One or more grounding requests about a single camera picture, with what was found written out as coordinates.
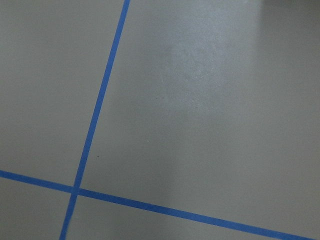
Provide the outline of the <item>brown paper table mat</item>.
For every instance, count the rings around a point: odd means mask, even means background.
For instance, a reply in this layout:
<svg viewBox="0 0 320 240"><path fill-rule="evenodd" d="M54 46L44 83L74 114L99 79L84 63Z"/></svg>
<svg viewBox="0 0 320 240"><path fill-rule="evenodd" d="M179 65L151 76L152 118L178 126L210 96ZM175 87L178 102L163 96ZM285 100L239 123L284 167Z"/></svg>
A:
<svg viewBox="0 0 320 240"><path fill-rule="evenodd" d="M3 240L317 240L317 0L3 0Z"/></svg>

